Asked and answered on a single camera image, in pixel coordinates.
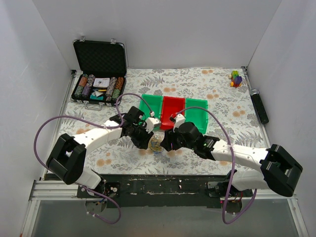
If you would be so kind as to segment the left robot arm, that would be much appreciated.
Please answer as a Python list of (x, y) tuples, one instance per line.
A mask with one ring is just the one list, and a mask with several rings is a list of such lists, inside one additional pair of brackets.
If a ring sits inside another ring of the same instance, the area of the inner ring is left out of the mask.
[(160, 120), (150, 116), (142, 121), (143, 116), (144, 112), (133, 106), (122, 117), (109, 118), (100, 128), (74, 136), (62, 134), (46, 162), (48, 169), (67, 185), (86, 186), (93, 197), (101, 197), (105, 191), (104, 181), (97, 172), (84, 166), (86, 156), (109, 141), (124, 136), (130, 137), (135, 147), (147, 149)]

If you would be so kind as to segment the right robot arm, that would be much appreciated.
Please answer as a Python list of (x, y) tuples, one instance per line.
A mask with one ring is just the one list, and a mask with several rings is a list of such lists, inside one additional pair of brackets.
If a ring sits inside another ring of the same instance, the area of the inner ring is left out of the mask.
[(281, 196), (292, 197), (303, 171), (299, 162), (280, 145), (273, 144), (270, 148), (228, 145), (222, 139), (203, 135), (192, 122), (165, 131), (160, 145), (167, 151), (187, 148), (203, 159), (248, 167), (246, 171), (236, 171), (233, 178), (223, 184), (229, 196), (248, 189), (270, 189)]

